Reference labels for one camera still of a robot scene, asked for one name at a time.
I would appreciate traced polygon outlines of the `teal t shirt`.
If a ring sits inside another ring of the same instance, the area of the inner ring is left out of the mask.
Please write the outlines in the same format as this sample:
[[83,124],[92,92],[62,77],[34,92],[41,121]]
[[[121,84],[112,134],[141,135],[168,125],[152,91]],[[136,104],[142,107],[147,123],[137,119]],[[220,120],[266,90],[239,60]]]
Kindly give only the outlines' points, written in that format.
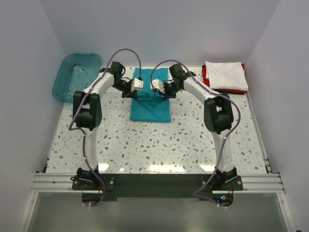
[[153,92],[150,87],[150,78],[153,80],[166,81],[168,79],[168,69],[136,68],[133,77],[138,78],[141,74],[144,82],[143,90],[137,91],[137,98],[131,101],[130,120],[139,122],[169,123],[170,103],[169,99],[164,99],[157,92]]

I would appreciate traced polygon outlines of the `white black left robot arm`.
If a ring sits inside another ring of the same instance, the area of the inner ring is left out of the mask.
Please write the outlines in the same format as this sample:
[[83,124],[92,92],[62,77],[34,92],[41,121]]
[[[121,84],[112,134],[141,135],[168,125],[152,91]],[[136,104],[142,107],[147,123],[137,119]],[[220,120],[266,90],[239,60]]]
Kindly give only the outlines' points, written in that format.
[[69,125],[70,131],[82,132],[82,160],[88,170],[79,168],[78,179],[73,179],[74,185],[102,191],[107,190],[104,178],[99,175],[96,152],[96,138],[102,123],[101,97],[110,88],[119,90],[122,98],[137,97],[137,90],[143,86],[140,77],[125,80],[126,69],[120,62],[113,61],[110,67],[102,68],[97,78],[89,87],[76,91],[73,95],[73,116]]

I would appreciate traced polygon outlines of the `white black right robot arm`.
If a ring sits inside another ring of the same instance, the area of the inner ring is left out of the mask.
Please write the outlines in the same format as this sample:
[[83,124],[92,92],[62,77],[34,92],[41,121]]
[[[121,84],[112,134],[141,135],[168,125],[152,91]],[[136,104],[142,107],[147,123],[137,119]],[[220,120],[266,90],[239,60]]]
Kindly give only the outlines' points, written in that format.
[[237,177],[230,144],[230,134],[236,128],[232,126],[234,115],[232,105],[235,104],[227,94],[220,94],[197,80],[192,72],[184,70],[177,63],[169,67],[172,82],[163,83],[160,94],[165,98],[175,98],[181,90],[189,92],[204,105],[204,125],[212,134],[216,164],[213,173],[195,194],[207,185],[216,185],[221,190],[232,185]]

